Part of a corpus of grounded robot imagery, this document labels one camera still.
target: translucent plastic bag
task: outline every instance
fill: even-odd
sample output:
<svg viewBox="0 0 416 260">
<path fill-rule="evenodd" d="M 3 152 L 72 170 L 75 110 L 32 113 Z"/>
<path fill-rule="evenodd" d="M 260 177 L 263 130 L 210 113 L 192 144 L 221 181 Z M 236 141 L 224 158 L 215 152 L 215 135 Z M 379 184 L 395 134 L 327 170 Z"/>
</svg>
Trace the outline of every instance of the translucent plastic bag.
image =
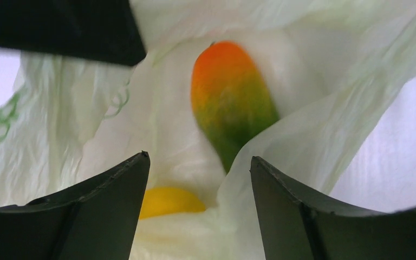
<svg viewBox="0 0 416 260">
<path fill-rule="evenodd" d="M 18 91 L 0 109 L 0 206 L 66 188 L 145 150 L 148 187 L 181 187 L 210 207 L 141 220 L 131 259 L 265 259 L 251 156 L 328 193 L 416 76 L 416 1 L 132 6 L 149 50 L 141 64 L 130 70 L 24 54 Z M 227 177 L 189 98 L 196 58 L 225 39 L 257 63 L 282 117 L 243 147 Z"/>
</svg>

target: white background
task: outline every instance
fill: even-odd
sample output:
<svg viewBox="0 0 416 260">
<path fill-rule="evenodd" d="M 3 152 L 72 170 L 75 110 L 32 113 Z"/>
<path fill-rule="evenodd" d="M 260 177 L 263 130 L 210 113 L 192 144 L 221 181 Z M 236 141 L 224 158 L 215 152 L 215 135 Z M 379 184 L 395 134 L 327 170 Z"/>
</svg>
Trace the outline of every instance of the white background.
<svg viewBox="0 0 416 260">
<path fill-rule="evenodd" d="M 12 95 L 18 56 L 0 50 L 0 105 Z M 416 79 L 404 86 L 331 196 L 385 212 L 416 205 Z"/>
</svg>

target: black object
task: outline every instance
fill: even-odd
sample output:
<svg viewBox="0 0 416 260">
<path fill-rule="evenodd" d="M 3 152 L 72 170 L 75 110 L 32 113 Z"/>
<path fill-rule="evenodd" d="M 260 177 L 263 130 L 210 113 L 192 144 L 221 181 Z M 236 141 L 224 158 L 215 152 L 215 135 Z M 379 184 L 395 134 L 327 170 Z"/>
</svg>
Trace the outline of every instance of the black object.
<svg viewBox="0 0 416 260">
<path fill-rule="evenodd" d="M 128 0 L 0 0 L 0 47 L 126 66 L 146 56 Z"/>
<path fill-rule="evenodd" d="M 382 213 L 324 195 L 260 157 L 251 180 L 267 260 L 416 259 L 416 208 Z"/>
<path fill-rule="evenodd" d="M 149 168 L 142 152 L 26 206 L 0 207 L 0 260 L 128 260 Z"/>
</svg>

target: crumpled plastic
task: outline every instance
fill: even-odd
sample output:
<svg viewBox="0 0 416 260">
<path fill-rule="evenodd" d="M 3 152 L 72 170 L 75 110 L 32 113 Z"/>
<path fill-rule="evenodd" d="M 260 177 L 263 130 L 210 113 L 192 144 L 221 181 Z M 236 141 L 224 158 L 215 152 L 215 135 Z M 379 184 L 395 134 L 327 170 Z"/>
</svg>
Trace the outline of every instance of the crumpled plastic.
<svg viewBox="0 0 416 260">
<path fill-rule="evenodd" d="M 204 213 L 140 220 L 131 259 L 265 259 L 253 155 L 329 193 L 401 87 L 416 77 L 416 1 L 150 0 L 131 3 L 149 51 L 133 69 L 22 54 L 0 108 L 0 206 L 74 185 L 141 150 L 148 188 L 176 186 Z M 257 63 L 281 120 L 225 176 L 190 109 L 190 78 L 213 41 Z"/>
</svg>

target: yellow fruit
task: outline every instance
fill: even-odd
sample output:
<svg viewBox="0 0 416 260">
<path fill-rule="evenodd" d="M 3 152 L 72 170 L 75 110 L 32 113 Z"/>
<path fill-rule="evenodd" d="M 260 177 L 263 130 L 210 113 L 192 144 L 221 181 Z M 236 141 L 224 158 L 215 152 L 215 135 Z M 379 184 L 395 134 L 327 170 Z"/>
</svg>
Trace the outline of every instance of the yellow fruit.
<svg viewBox="0 0 416 260">
<path fill-rule="evenodd" d="M 158 187 L 144 193 L 139 219 L 174 213 L 205 211 L 205 205 L 189 191 L 180 188 Z"/>
</svg>

